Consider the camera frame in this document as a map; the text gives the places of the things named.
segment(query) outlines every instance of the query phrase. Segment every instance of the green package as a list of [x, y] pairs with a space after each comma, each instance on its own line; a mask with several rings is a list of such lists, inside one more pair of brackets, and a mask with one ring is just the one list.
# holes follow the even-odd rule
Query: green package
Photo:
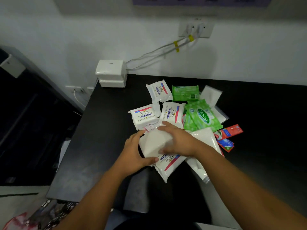
[[198, 101], [198, 85], [194, 86], [173, 86], [173, 101]]
[[219, 120], [214, 116], [210, 106], [206, 101], [200, 100], [185, 105], [187, 116], [189, 115], [198, 129], [211, 127], [213, 132], [223, 128]]
[[189, 130], [189, 131], [196, 131], [198, 130], [196, 124], [193, 122], [192, 118], [190, 115], [187, 115], [187, 110], [183, 110], [183, 129], [184, 130]]

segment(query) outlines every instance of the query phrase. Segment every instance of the white soap package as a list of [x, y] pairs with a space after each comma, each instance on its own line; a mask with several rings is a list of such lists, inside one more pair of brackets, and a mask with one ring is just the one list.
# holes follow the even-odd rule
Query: white soap package
[[185, 104], [179, 104], [176, 102], [164, 102], [161, 112], [161, 117], [159, 119], [159, 123], [156, 125], [161, 126], [162, 121], [170, 122], [171, 124], [183, 128], [183, 108]]
[[157, 81], [150, 85], [146, 84], [146, 87], [150, 93], [152, 103], [173, 100], [172, 92], [164, 80]]
[[[213, 147], [219, 154], [222, 154], [220, 151], [219, 145], [217, 144], [216, 138], [210, 127], [190, 132], [190, 134], [196, 139], [199, 139], [205, 144]], [[204, 167], [197, 159], [193, 157], [188, 157], [186, 158], [185, 161], [205, 183], [209, 182], [209, 177]]]
[[135, 128], [137, 130], [143, 130], [145, 126], [159, 121], [158, 117], [161, 115], [161, 109], [159, 103], [153, 103], [128, 111], [128, 113], [132, 115]]
[[154, 167], [166, 183], [171, 173], [173, 173], [185, 159], [186, 157], [177, 154], [160, 155], [159, 161], [154, 164]]
[[139, 145], [144, 157], [161, 157], [159, 151], [173, 144], [173, 137], [166, 131], [154, 130], [140, 138]]

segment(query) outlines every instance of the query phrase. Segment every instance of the right hand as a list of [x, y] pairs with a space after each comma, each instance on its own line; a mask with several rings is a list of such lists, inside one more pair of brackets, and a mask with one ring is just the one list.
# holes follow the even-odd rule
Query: right hand
[[198, 149], [206, 146], [205, 143], [194, 138], [185, 130], [178, 128], [167, 121], [162, 122], [165, 126], [158, 127], [160, 131], [166, 131], [173, 136], [173, 145], [162, 149], [163, 154], [179, 154], [187, 157], [196, 157]]

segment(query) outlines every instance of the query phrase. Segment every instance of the wall socket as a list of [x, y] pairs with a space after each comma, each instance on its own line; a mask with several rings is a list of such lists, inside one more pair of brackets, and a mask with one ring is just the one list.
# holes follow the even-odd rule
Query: wall socket
[[81, 86], [70, 86], [70, 85], [65, 85], [65, 88], [69, 90], [69, 92], [74, 93], [86, 93], [83, 87]]
[[200, 35], [200, 38], [210, 38], [213, 31], [215, 19], [215, 17], [209, 16], [182, 17], [179, 23], [178, 36], [185, 37], [188, 25], [192, 27], [191, 35], [193, 35], [196, 32], [198, 25], [200, 23], [203, 23], [204, 28]]

